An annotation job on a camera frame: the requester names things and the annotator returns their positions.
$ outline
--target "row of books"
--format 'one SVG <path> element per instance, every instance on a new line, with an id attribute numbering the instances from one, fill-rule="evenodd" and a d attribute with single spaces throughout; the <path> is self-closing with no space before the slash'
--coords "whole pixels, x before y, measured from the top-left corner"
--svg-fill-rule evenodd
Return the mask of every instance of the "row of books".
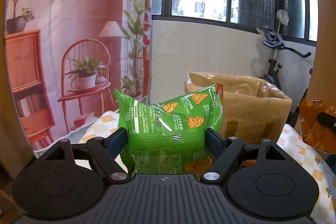
<path id="1" fill-rule="evenodd" d="M 27 117 L 32 115 L 44 107 L 42 106 L 43 96 L 41 94 L 33 93 L 16 102 L 17 111 L 20 117 Z"/>

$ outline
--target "gray ribbed surface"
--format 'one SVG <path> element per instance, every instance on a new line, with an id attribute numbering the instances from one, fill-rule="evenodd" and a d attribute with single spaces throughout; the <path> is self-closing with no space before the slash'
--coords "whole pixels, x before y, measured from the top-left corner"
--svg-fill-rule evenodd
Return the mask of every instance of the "gray ribbed surface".
<path id="1" fill-rule="evenodd" d="M 242 214 L 226 200 L 221 188 L 199 183 L 193 175 L 136 175 L 135 179 L 126 185 L 111 186 L 99 204 L 78 217 L 48 222 L 23 216 L 15 222 L 15 224 L 43 223 L 266 224 L 270 222 Z M 313 222 L 308 218 L 302 218 L 286 223 Z"/>

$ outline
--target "white lampshade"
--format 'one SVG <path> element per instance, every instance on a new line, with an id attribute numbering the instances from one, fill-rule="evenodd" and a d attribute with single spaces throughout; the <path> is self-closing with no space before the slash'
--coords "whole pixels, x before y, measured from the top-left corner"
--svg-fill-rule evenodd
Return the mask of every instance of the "white lampshade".
<path id="1" fill-rule="evenodd" d="M 99 37 L 123 37 L 124 34 L 121 31 L 116 21 L 108 21 L 103 30 L 101 30 Z"/>

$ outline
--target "cabinet drawer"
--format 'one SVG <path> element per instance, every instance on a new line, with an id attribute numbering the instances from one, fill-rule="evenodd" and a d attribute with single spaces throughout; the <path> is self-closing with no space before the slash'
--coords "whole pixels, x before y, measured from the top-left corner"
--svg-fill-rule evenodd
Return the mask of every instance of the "cabinet drawer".
<path id="1" fill-rule="evenodd" d="M 12 89 L 40 81 L 36 34 L 6 39 L 7 66 Z"/>
<path id="2" fill-rule="evenodd" d="M 26 135 L 43 130 L 53 124 L 47 109 L 40 110 L 28 117 L 21 118 L 21 124 Z"/>

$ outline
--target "cabinet door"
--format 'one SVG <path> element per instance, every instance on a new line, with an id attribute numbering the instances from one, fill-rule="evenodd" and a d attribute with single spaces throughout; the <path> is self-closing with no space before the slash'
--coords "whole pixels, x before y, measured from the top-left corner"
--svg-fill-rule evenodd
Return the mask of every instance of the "cabinet door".
<path id="1" fill-rule="evenodd" d="M 6 40 L 6 56 L 13 90 L 39 83 L 36 33 Z"/>

